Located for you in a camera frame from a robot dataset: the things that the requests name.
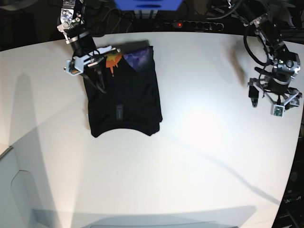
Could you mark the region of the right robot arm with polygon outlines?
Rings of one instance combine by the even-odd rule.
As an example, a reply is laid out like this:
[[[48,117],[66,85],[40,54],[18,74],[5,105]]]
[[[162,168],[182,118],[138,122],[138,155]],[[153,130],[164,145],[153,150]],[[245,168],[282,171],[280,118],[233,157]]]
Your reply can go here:
[[[57,26],[73,55],[66,61],[64,71],[71,76],[82,76],[100,93],[106,93],[104,74],[107,54],[120,54],[118,48],[107,46],[97,48],[86,27],[85,4],[83,0],[64,0]]]

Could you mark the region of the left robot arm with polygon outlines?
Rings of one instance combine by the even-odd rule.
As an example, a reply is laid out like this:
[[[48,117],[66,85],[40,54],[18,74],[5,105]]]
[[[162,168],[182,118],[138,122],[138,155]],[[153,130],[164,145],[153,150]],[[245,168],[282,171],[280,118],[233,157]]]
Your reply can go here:
[[[271,18],[270,8],[263,0],[230,0],[229,8],[245,26],[243,42],[246,51],[260,66],[255,67],[258,78],[248,82],[252,106],[257,107],[259,94],[267,97],[272,108],[271,114],[282,117],[286,110],[299,106],[302,93],[290,87],[300,71],[297,53],[289,51],[279,27]],[[260,61],[250,50],[247,36],[253,31],[263,45],[266,61]]]

